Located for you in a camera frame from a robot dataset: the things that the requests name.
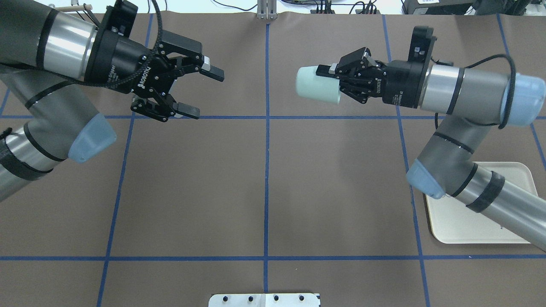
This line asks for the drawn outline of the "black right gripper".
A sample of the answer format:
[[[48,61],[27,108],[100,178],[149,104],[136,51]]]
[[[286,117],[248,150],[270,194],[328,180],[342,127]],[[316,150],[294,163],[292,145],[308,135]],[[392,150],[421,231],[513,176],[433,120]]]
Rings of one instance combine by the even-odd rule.
[[[316,76],[339,79],[341,93],[361,104],[374,97],[385,104],[417,109],[437,41],[433,31],[429,26],[414,27],[406,61],[385,64],[374,60],[368,47],[362,47],[341,57],[337,64],[319,65]]]

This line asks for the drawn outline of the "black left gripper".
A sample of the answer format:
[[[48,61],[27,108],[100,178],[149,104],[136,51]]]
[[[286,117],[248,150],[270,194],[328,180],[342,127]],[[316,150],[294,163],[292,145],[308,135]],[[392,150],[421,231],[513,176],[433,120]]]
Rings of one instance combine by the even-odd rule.
[[[174,81],[186,74],[200,74],[223,82],[224,70],[213,66],[202,53],[202,43],[162,29],[158,21],[156,43],[151,49],[129,39],[138,7],[117,0],[107,7],[84,72],[89,86],[106,87],[119,93],[136,93],[131,111],[166,122],[171,117],[200,118],[200,109],[175,101],[168,93]]]

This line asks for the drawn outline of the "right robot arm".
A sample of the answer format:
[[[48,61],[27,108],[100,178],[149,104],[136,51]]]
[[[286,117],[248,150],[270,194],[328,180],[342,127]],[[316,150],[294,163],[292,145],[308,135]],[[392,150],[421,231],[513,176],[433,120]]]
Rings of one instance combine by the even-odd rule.
[[[471,161],[494,126],[528,126],[545,101],[542,78],[517,74],[513,59],[492,55],[478,64],[504,58],[509,74],[455,67],[432,61],[433,28],[415,26],[408,58],[375,61],[367,47],[340,58],[337,64],[311,71],[332,81],[328,91],[359,103],[371,97],[398,107],[442,113],[445,118],[406,173],[408,183],[427,196],[456,198],[539,249],[545,249],[545,200],[509,182],[503,175]]]

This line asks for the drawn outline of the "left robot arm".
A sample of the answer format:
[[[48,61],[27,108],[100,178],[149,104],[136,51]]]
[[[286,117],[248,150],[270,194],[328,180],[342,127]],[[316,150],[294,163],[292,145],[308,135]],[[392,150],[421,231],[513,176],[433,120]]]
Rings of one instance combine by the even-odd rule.
[[[177,78],[198,72],[224,81],[199,41],[164,31],[152,48],[130,40],[138,7],[108,6],[101,20],[78,19],[34,0],[1,2],[1,81],[32,114],[1,132],[1,200],[66,159],[84,163],[111,146],[115,130],[80,86],[133,95],[131,110],[160,122],[198,119],[170,95]]]

